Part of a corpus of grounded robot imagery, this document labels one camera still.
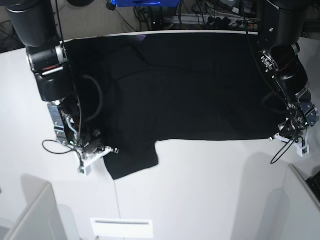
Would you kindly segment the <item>black robot arm right side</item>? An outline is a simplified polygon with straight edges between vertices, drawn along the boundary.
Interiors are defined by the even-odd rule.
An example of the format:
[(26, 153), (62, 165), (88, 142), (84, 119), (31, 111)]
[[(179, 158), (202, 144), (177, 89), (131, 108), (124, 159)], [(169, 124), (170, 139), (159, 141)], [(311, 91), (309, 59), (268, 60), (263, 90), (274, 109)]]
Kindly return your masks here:
[(56, 141), (73, 151), (87, 155), (106, 155), (119, 150), (105, 144), (98, 129), (90, 129), (88, 122), (94, 120), (103, 107), (103, 92), (91, 76), (97, 88), (98, 106), (85, 117), (82, 111), (77, 82), (70, 65), (64, 43), (60, 17), (54, 16), (49, 0), (2, 0), (21, 43), (26, 47), (26, 57), (33, 73), (41, 99), (47, 107), (54, 124)]

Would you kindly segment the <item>black robot arm left side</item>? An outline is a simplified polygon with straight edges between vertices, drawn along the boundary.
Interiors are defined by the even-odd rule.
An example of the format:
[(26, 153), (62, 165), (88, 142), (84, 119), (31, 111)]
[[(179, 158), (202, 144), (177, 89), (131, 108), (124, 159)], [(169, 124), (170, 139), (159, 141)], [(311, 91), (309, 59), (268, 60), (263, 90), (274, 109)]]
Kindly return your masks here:
[(314, 0), (264, 0), (259, 41), (259, 64), (270, 77), (287, 108), (279, 135), (291, 141), (301, 137), (319, 120), (306, 88), (307, 72), (299, 59), (299, 39), (309, 6)]

